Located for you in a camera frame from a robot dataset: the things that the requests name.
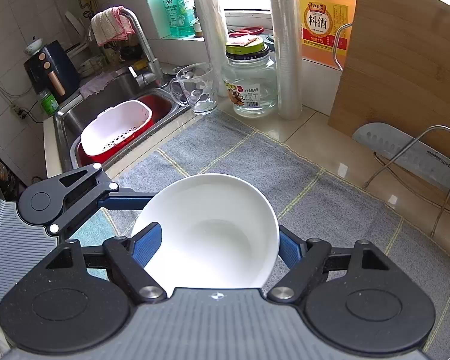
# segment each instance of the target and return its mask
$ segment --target plastic bag roll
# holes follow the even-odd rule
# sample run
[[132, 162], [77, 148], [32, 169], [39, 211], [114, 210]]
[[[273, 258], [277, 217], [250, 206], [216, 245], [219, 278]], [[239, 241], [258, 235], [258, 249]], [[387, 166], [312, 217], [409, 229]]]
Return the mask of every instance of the plastic bag roll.
[[301, 104], [301, 26], [299, 0], [270, 0], [278, 81], [278, 112], [297, 119]]
[[225, 44], [228, 42], [227, 22], [225, 12], [218, 0], [193, 0], [197, 8], [197, 15], [205, 40], [205, 47], [214, 66], [215, 85], [220, 96], [228, 96], [227, 88], [222, 80], [220, 71], [225, 64]]

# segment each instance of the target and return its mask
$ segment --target glass mug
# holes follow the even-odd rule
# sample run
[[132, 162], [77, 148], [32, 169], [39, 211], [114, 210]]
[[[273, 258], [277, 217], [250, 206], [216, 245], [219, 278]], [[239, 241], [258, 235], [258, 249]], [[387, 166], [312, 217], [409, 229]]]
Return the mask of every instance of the glass mug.
[[[217, 107], [217, 89], [214, 79], [212, 64], [208, 62], [191, 64], [181, 69], [176, 74], [176, 78], [170, 81], [170, 93], [177, 104], [184, 107], [190, 105], [195, 114], [210, 114]], [[174, 83], [180, 84], [181, 93], [174, 92], [172, 87]]]

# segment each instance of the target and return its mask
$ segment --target cutting board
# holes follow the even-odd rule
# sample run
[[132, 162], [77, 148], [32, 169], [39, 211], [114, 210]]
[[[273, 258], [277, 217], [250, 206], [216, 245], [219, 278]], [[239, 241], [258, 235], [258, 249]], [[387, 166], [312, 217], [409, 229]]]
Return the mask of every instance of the cutting board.
[[[450, 127], [450, 6], [439, 0], [357, 0], [329, 125], [351, 136], [371, 122], [411, 136]], [[450, 157], [450, 134], [423, 141]]]

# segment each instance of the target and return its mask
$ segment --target gray ribbed panel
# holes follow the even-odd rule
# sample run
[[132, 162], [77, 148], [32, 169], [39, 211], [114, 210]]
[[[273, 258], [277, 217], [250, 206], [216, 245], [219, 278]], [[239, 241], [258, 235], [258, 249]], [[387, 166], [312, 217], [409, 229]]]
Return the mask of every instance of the gray ribbed panel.
[[43, 257], [56, 247], [42, 226], [24, 223], [17, 203], [0, 198], [0, 300]]
[[[290, 306], [268, 303], [258, 290], [177, 288], [164, 303], [140, 306], [114, 338], [60, 360], [353, 360], [319, 341]], [[19, 349], [6, 360], [53, 360]], [[424, 360], [418, 352], [397, 357]]]

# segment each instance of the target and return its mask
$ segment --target beige tile countertop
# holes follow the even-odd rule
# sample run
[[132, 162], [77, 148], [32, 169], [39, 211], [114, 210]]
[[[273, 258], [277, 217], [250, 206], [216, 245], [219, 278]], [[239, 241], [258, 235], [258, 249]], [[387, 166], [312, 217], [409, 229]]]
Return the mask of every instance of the beige tile countertop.
[[[358, 187], [362, 187], [363, 183], [380, 167], [370, 149], [328, 126], [328, 116], [310, 108], [303, 107], [301, 116], [292, 121], [281, 119], [277, 112], [256, 119], [240, 117], [234, 113], [233, 104], [228, 98], [220, 98], [218, 108], [288, 145], [299, 155]], [[106, 173], [112, 179], [116, 178], [201, 118], [202, 116], [197, 116], [188, 110], [111, 165], [106, 169]], [[47, 174], [51, 177], [61, 173], [53, 119], [47, 119], [43, 128]], [[421, 187], [413, 177], [398, 167], [394, 166], [393, 169], [404, 181], [418, 188], [429, 199], [438, 203], [443, 201], [443, 196], [431, 195], [429, 190]], [[382, 172], [367, 190], [389, 204], [424, 233], [431, 232], [438, 208], [418, 198], [389, 173]], [[443, 214], [434, 241], [450, 254], [450, 214]]]

